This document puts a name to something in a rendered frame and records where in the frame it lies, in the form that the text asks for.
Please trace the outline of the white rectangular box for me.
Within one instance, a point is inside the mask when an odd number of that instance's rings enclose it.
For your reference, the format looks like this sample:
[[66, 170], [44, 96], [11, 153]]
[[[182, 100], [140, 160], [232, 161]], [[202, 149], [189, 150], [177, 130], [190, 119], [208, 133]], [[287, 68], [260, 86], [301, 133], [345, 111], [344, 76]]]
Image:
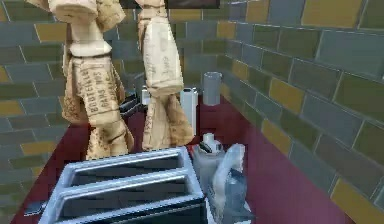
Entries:
[[196, 134], [196, 109], [198, 105], [198, 92], [195, 88], [184, 88], [180, 92], [180, 104], [192, 126], [193, 134]]

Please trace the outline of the black small appliance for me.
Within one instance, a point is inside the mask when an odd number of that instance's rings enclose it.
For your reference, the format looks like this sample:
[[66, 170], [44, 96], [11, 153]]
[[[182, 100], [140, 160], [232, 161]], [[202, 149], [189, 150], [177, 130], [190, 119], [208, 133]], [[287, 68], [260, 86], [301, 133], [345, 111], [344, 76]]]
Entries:
[[131, 117], [137, 112], [146, 112], [147, 106], [141, 103], [137, 94], [131, 94], [120, 104], [119, 110], [123, 117]]

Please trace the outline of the grey cylinder cup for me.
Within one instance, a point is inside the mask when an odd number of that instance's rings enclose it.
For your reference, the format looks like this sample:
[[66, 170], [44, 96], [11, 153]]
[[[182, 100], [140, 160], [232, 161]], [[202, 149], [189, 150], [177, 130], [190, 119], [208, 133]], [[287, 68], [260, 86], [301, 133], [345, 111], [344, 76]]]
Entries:
[[220, 103], [221, 79], [220, 72], [206, 72], [203, 75], [203, 103], [205, 105], [216, 106]]

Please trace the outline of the clear plastic jug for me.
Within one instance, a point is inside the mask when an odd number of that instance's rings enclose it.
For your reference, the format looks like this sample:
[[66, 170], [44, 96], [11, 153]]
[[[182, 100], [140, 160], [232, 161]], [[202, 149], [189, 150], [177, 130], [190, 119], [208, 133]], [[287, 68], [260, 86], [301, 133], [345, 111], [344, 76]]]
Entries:
[[227, 150], [213, 133], [192, 148], [193, 167], [206, 195], [208, 224], [251, 224], [255, 216], [246, 202], [247, 178], [243, 174], [245, 146]]

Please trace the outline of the silver two-slot toaster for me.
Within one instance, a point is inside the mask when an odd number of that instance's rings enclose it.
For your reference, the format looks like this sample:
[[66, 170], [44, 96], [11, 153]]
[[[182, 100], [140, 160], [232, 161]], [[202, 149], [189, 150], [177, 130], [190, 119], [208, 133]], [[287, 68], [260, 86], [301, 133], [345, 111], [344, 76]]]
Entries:
[[37, 224], [208, 224], [184, 146], [69, 163], [50, 198], [24, 215]]

